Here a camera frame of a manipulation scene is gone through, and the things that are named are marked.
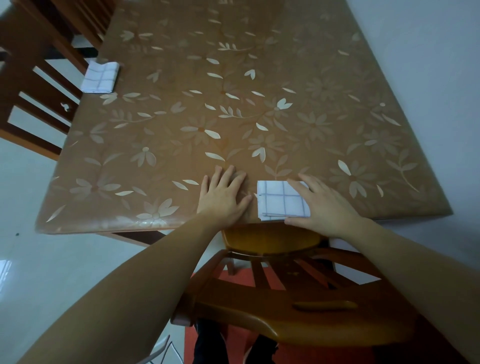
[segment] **hand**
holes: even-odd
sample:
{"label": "hand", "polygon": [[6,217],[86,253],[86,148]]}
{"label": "hand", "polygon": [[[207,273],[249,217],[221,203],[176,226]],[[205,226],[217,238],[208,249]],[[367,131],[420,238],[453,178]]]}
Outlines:
{"label": "hand", "polygon": [[288,180],[307,202],[309,218],[286,218],[287,225],[313,230],[327,237],[343,238],[355,229],[362,218],[348,201],[337,191],[313,176],[299,174],[308,189],[299,181]]}
{"label": "hand", "polygon": [[204,215],[220,231],[232,226],[243,215],[252,201],[252,195],[245,196],[237,205],[237,194],[247,174],[244,172],[230,183],[235,171],[230,166],[222,176],[222,167],[216,166],[208,185],[208,176],[202,181],[197,214]]}

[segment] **white cloth with grid lines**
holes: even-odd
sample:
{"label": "white cloth with grid lines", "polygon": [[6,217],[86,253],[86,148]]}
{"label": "white cloth with grid lines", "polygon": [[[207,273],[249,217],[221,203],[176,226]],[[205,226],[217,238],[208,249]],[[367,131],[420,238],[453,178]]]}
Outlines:
{"label": "white cloth with grid lines", "polygon": [[109,94],[117,79],[120,65],[117,62],[99,64],[90,62],[84,81],[80,87],[87,94]]}
{"label": "white cloth with grid lines", "polygon": [[258,181],[257,199],[258,218],[261,221],[310,216],[307,203],[287,181]]}

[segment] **person's right arm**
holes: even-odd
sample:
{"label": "person's right arm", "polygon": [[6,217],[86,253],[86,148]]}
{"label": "person's right arm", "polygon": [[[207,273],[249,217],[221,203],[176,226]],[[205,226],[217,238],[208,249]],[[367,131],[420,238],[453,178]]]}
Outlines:
{"label": "person's right arm", "polygon": [[288,182],[308,203],[311,216],[285,223],[353,245],[467,360],[480,363],[480,272],[360,217],[337,191],[299,176],[310,189]]}

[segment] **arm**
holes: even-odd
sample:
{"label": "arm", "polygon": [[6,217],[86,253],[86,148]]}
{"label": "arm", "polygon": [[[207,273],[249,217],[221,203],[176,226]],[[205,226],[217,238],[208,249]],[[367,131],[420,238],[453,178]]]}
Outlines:
{"label": "arm", "polygon": [[360,217],[337,191],[299,176],[310,189],[289,183],[308,203],[311,217],[285,223],[352,244],[468,360],[480,363],[479,272]]}
{"label": "arm", "polygon": [[234,167],[221,172],[217,166],[210,186],[204,177],[194,218],[101,280],[18,363],[135,364],[147,357],[207,245],[252,200],[235,200],[245,173],[230,183]]}

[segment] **forearm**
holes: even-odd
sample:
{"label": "forearm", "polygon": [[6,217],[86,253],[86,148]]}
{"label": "forearm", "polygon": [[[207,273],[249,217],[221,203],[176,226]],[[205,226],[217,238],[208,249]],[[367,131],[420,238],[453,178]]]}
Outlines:
{"label": "forearm", "polygon": [[203,215],[143,250],[94,286],[19,363],[125,363],[149,354],[202,253],[217,233]]}
{"label": "forearm", "polygon": [[374,263],[467,359],[480,362],[478,271],[369,219],[359,220],[343,238]]}

